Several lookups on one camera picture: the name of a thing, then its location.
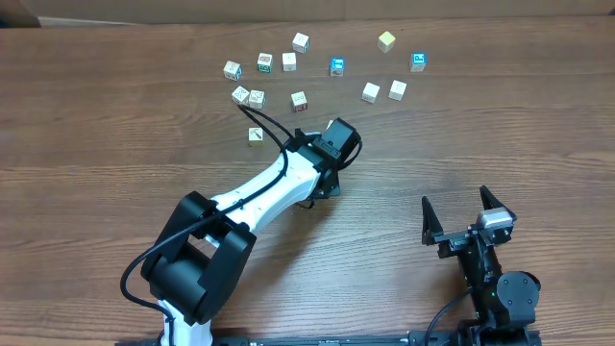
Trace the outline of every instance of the cube with printed picture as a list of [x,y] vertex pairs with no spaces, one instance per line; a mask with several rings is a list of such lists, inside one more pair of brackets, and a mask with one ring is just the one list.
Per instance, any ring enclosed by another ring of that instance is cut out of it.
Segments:
[[248,129],[248,145],[253,147],[261,147],[264,145],[264,134],[262,128]]
[[238,81],[239,78],[241,78],[241,64],[227,61],[227,64],[224,65],[224,77],[233,81]]
[[271,73],[271,65],[273,64],[273,56],[271,54],[260,53],[258,55],[257,67],[258,71]]
[[249,99],[250,107],[255,110],[260,110],[265,106],[265,92],[259,90],[250,91]]
[[292,40],[292,50],[299,53],[305,53],[309,47],[309,37],[301,33],[297,33]]
[[410,59],[410,72],[422,72],[427,66],[427,57],[425,53],[412,53]]
[[344,61],[344,58],[332,58],[331,59],[331,76],[332,77],[343,76],[345,67],[346,67],[346,62]]
[[378,91],[380,89],[381,88],[377,85],[373,85],[371,83],[366,84],[365,88],[363,89],[363,95],[361,96],[361,99],[369,103],[376,102],[376,96],[378,96]]
[[250,98],[250,91],[243,86],[238,86],[237,89],[233,91],[231,96],[233,97],[233,102],[238,105],[249,106],[248,99]]
[[388,97],[393,100],[402,101],[404,93],[406,92],[406,83],[400,81],[393,81],[391,89],[388,92]]
[[308,99],[306,99],[306,94],[302,91],[290,95],[290,98],[293,111],[305,111],[308,109]]
[[282,70],[286,72],[297,70],[297,55],[295,53],[282,54]]

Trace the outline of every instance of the printed label on cube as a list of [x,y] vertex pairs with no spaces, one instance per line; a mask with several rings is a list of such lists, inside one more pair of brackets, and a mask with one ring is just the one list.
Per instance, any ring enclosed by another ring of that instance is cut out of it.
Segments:
[[426,63],[425,62],[425,54],[423,54],[423,53],[412,54],[412,62],[413,63]]
[[344,75],[344,59],[343,58],[331,59],[331,75],[334,77],[340,77]]

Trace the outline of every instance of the black plastic housing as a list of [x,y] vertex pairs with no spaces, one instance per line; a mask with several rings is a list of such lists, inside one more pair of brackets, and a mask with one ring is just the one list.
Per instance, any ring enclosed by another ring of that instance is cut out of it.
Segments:
[[322,135],[295,130],[295,137],[286,143],[286,149],[301,154],[321,173],[310,199],[324,199],[341,193],[338,171],[360,142],[357,130],[340,118],[335,119]]
[[[215,206],[198,192],[189,193],[173,211],[156,243],[213,215]],[[207,323],[227,302],[257,241],[248,225],[237,225],[227,216],[192,235],[210,235],[220,242],[211,259],[188,243],[189,235],[185,235],[148,256],[141,267],[152,295],[171,303],[190,325]]]

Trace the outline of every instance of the blue printed cube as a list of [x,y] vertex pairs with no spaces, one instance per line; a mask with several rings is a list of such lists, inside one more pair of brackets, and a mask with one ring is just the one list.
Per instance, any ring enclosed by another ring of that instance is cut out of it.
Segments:
[[344,58],[333,58],[331,59],[331,76],[332,77],[341,77],[344,75],[344,67],[345,67]]
[[425,53],[412,53],[412,60],[410,60],[410,72],[421,72],[427,65],[427,58]]

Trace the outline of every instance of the cable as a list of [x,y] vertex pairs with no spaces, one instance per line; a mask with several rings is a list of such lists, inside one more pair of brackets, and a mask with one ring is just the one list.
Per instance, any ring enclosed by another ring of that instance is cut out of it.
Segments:
[[338,171],[348,167],[349,165],[351,165],[351,163],[353,163],[353,161],[358,157],[358,154],[361,153],[361,149],[363,149],[363,141],[360,140],[358,142],[358,149],[357,149],[357,153],[350,159],[350,160],[346,160],[344,163],[342,163],[341,166],[339,166],[339,169],[337,169]]
[[435,317],[433,317],[433,319],[431,320],[430,326],[427,328],[427,331],[425,332],[425,346],[430,346],[430,334],[433,328],[435,328],[435,325],[438,323],[438,319],[440,319],[440,317],[442,317],[442,315],[446,313],[446,311],[448,311],[455,305],[459,304],[459,302],[461,302],[463,298],[465,298],[468,294],[472,293],[472,291],[473,291],[472,287],[468,288],[468,290],[465,291],[465,293],[463,293],[460,297],[453,299],[449,304],[444,306],[444,308],[442,308],[442,310],[438,312],[435,315]]
[[145,301],[143,299],[137,298],[134,295],[132,295],[127,288],[126,282],[128,281],[128,277],[131,275],[131,273],[133,272],[133,270],[135,270],[135,268],[138,266],[139,263],[141,263],[142,261],[144,261],[148,256],[150,256],[151,254],[153,254],[154,252],[156,252],[158,249],[160,249],[162,246],[168,244],[169,242],[173,241],[174,239],[182,236],[182,235],[186,235],[186,234],[190,234],[196,230],[198,230],[199,228],[207,225],[209,222],[214,221],[215,219],[226,215],[227,213],[236,210],[238,208],[242,208],[246,203],[254,200],[255,198],[259,197],[260,194],[262,194],[263,192],[265,192],[266,190],[268,190],[269,188],[271,188],[271,186],[275,185],[277,182],[280,181],[280,179],[286,174],[286,170],[288,169],[288,155],[286,154],[286,151],[284,150],[284,146],[283,144],[280,142],[280,140],[269,130],[267,129],[266,126],[264,126],[261,122],[259,122],[258,120],[256,120],[254,118],[253,115],[249,114],[247,111],[253,111],[256,114],[264,117],[265,119],[267,119],[268,121],[270,121],[271,123],[273,123],[274,125],[276,125],[278,128],[282,129],[283,131],[286,132],[287,135],[290,136],[290,132],[285,129],[282,125],[280,125],[277,121],[271,119],[270,117],[268,117],[267,115],[261,113],[260,111],[256,111],[252,108],[249,107],[245,107],[245,106],[238,106],[239,109],[241,111],[243,111],[244,114],[246,114],[246,116],[248,118],[250,118],[252,121],[254,121],[257,125],[259,125],[263,131],[265,131],[270,137],[271,139],[273,139],[276,144],[278,144],[278,146],[280,147],[280,151],[282,152],[283,158],[284,158],[284,164],[283,164],[283,168],[282,170],[280,170],[280,173],[278,173],[278,176],[276,178],[274,178],[271,182],[269,182],[267,185],[263,186],[262,188],[260,188],[258,191],[252,193],[250,196],[241,199],[239,201],[237,201],[237,203],[233,204],[232,206],[219,211],[218,213],[216,213],[215,215],[212,215],[210,217],[207,217],[201,221],[195,222],[192,225],[184,228],[183,230],[179,231],[178,233],[171,235],[170,237],[168,237],[167,239],[161,241],[160,243],[152,246],[151,248],[149,248],[148,250],[146,250],[145,252],[143,252],[141,255],[139,255],[136,259],[134,259],[129,265],[128,267],[126,267],[126,270],[124,270],[124,273],[122,274],[122,278],[120,279],[119,282],[119,286],[120,286],[120,290],[122,291],[122,294],[124,295],[124,297],[126,299],[128,299],[129,301],[136,303],[138,305],[141,305],[143,307],[146,308],[150,308],[150,309],[154,309],[157,311],[162,312],[165,316],[166,316],[166,320],[165,322],[169,323],[169,346],[173,346],[173,333],[174,333],[174,318],[173,315],[171,314],[171,312],[168,309],[165,309],[157,304],[153,304],[150,303],[148,301]]
[[284,133],[291,139],[294,138],[294,136],[284,127],[282,126],[279,122],[277,122],[276,120],[272,119],[271,117],[269,117],[269,115],[263,114],[262,112],[253,109],[252,107],[248,107],[248,106],[243,106],[243,105],[238,105],[240,110],[248,110],[251,111],[253,113],[256,113],[260,116],[262,116],[263,118],[265,118],[265,120],[269,121],[270,123],[276,125],[278,127],[278,129],[284,131]]

